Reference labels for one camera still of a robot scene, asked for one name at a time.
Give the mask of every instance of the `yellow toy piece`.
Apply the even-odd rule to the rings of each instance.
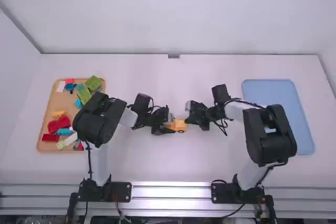
[[[179,133],[184,133],[188,128],[187,124],[184,122],[184,119],[174,119],[174,122],[167,124],[165,127]]]
[[[65,110],[53,111],[51,114],[53,117],[59,118],[61,115],[65,114]]]

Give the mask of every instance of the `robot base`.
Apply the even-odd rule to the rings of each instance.
[[[132,184],[111,182],[111,175],[103,186],[92,179],[83,179],[79,185],[78,201],[130,202]]]
[[[265,192],[260,187],[241,190],[237,183],[212,183],[211,200],[214,204],[259,204]]]

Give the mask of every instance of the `metal frame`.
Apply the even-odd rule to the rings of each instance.
[[[239,207],[213,204],[210,183],[132,182],[130,203],[119,204],[129,216],[222,217]],[[273,195],[278,218],[336,218],[336,188],[266,187]],[[78,185],[0,184],[0,215],[65,215],[69,196]],[[79,202],[77,215],[84,215]],[[90,216],[117,216],[112,202],[89,203]],[[253,217],[254,207],[246,205],[233,217]]]

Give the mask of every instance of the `wooden tray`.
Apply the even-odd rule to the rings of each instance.
[[[76,84],[79,83],[85,83],[88,79],[74,79]],[[51,153],[51,152],[58,152],[58,153],[69,153],[69,152],[81,152],[81,151],[74,151],[73,145],[74,144],[70,144],[69,146],[64,147],[63,149],[59,150],[56,147],[56,143],[48,143],[48,142],[44,142],[42,141],[42,136],[45,133],[48,133],[48,123],[52,120],[55,120],[55,118],[52,116],[52,112],[53,111],[59,111],[59,110],[64,110],[66,111],[67,117],[70,118],[70,121],[72,123],[72,121],[75,118],[75,115],[78,113],[79,108],[77,108],[75,106],[75,101],[77,99],[77,89],[75,88],[75,90],[73,91],[73,94],[70,94],[69,91],[64,90],[62,93],[61,92],[57,92],[57,87],[60,81],[65,81],[65,79],[58,79],[57,81],[55,81],[54,85],[53,85],[53,89],[51,90],[51,94],[50,94],[50,98],[49,98],[49,102],[48,102],[48,107],[46,110],[46,113],[44,115],[44,119],[43,119],[43,124],[42,124],[42,128],[37,140],[37,145],[36,148],[39,152],[42,153]],[[102,91],[105,90],[105,81],[102,79]],[[67,136],[61,136],[59,138],[59,140],[63,140],[66,139]]]

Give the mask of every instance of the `light blue mat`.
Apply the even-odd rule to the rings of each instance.
[[[281,104],[298,145],[298,154],[314,153],[314,142],[295,85],[290,80],[245,80],[244,99],[259,105]]]

